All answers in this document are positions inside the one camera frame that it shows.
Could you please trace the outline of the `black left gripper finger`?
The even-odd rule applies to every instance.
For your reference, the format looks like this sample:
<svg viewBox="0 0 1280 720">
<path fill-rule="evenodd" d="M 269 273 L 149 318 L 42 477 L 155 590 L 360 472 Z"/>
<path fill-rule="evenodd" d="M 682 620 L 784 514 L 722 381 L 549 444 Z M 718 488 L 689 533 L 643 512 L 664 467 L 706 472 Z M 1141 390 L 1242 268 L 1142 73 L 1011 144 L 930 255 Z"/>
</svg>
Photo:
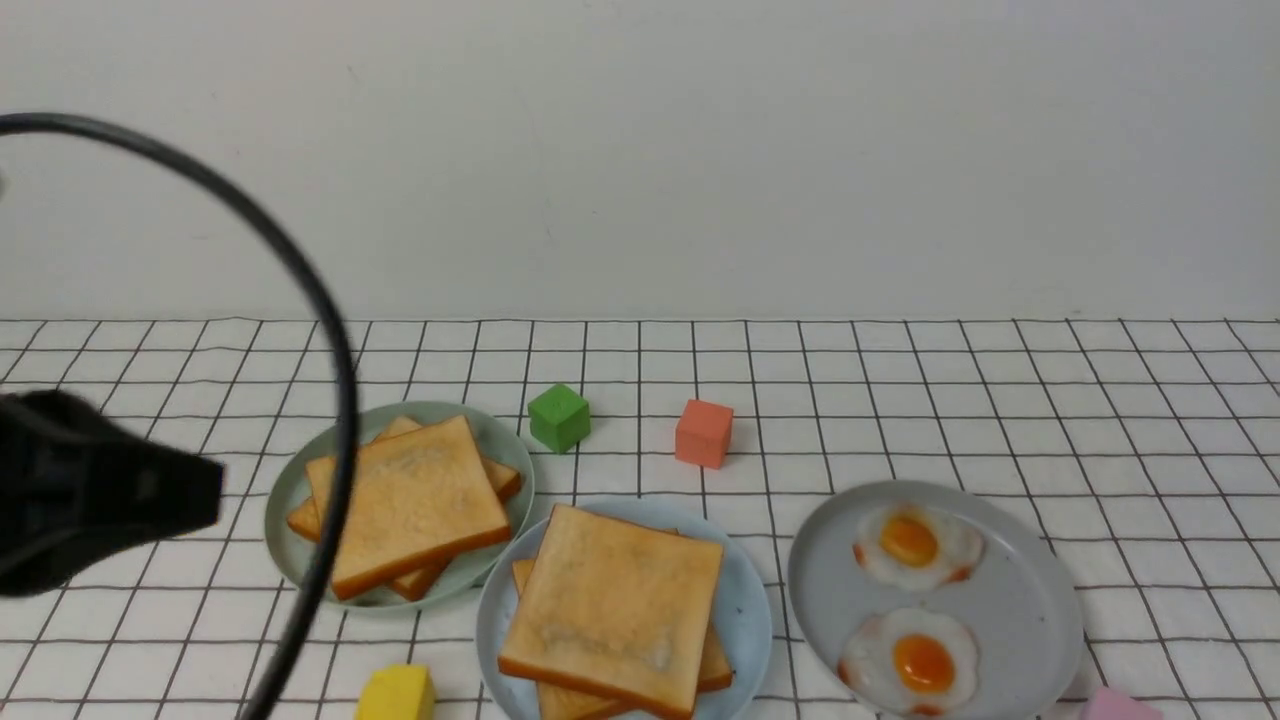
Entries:
<svg viewBox="0 0 1280 720">
<path fill-rule="evenodd" d="M 225 468 L 60 389 L 1 401 L 1 593 L 44 594 L 116 553 L 218 523 Z"/>
</svg>

